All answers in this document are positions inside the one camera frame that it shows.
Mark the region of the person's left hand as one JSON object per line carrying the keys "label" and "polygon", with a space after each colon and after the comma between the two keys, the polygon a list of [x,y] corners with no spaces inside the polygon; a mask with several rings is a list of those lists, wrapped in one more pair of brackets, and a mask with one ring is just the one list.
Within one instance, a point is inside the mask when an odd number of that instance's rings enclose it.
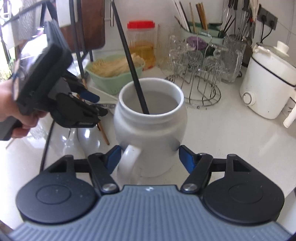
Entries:
{"label": "person's left hand", "polygon": [[40,118],[44,118],[47,112],[37,111],[30,115],[22,115],[17,104],[13,100],[13,81],[11,79],[1,82],[1,121],[5,121],[12,116],[22,123],[22,127],[15,128],[12,138],[26,137],[31,128],[37,126]]}

